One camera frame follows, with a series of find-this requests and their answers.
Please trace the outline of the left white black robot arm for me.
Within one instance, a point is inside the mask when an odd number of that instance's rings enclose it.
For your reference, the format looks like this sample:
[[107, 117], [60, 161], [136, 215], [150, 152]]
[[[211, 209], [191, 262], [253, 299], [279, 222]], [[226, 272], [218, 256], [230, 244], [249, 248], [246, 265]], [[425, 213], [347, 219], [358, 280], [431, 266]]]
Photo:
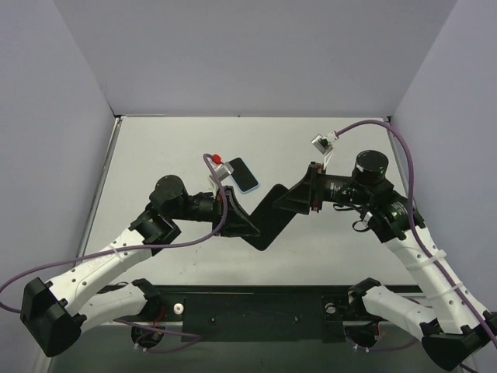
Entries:
[[259, 235], [232, 187], [190, 195], [178, 176], [162, 177], [144, 211], [106, 248], [61, 275], [48, 281], [37, 277], [24, 287], [20, 319], [46, 356], [61, 354], [102, 323], [127, 315], [156, 317], [160, 295], [146, 280], [116, 294], [100, 290], [172, 244], [181, 233], [178, 220], [209, 222], [213, 235], [223, 237]]

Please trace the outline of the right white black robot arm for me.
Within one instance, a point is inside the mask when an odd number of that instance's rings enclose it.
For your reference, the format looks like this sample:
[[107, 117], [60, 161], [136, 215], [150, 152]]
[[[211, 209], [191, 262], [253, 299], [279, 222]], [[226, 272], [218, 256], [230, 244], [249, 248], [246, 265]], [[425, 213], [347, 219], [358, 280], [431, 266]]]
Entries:
[[422, 217], [408, 216], [408, 199], [386, 178], [388, 164], [388, 157], [374, 150], [358, 154], [351, 176], [328, 175], [323, 165], [312, 162], [303, 179], [273, 206], [308, 214], [332, 202], [357, 211], [360, 223], [396, 255], [428, 304], [412, 302], [367, 278], [349, 289], [349, 313], [395, 324], [419, 340], [436, 365], [451, 371], [496, 335], [496, 314], [457, 279]]

